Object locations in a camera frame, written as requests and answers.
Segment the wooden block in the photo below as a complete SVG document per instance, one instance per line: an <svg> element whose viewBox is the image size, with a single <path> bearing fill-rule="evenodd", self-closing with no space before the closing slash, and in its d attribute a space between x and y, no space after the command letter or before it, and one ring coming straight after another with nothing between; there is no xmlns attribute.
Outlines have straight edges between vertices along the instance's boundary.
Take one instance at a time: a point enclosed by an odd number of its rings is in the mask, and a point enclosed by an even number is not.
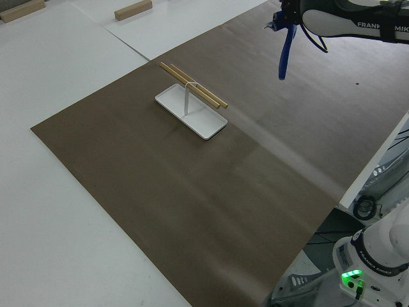
<svg viewBox="0 0 409 307"><path fill-rule="evenodd" d="M0 18L4 22L10 22L17 18L26 16L35 11L45 8L44 0L31 0L30 2L10 8L9 10L0 13Z"/></svg>
<svg viewBox="0 0 409 307"><path fill-rule="evenodd" d="M126 8L122 8L118 11L115 11L115 18L116 20L124 20L128 17L142 13L151 8L152 8L152 0L143 0L141 2L127 6Z"/></svg>

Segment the brown paper sheet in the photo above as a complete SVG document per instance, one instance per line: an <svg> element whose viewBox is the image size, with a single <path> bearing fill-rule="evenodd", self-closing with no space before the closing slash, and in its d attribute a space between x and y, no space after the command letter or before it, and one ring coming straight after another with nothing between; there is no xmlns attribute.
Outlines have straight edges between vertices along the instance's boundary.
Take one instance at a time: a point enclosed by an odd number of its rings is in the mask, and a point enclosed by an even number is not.
<svg viewBox="0 0 409 307"><path fill-rule="evenodd" d="M259 305L409 106L400 45L336 39L326 55L299 33L278 81L285 32L263 29L277 9L32 128L194 307ZM176 83L160 61L229 103L228 126L203 141L158 105Z"/></svg>

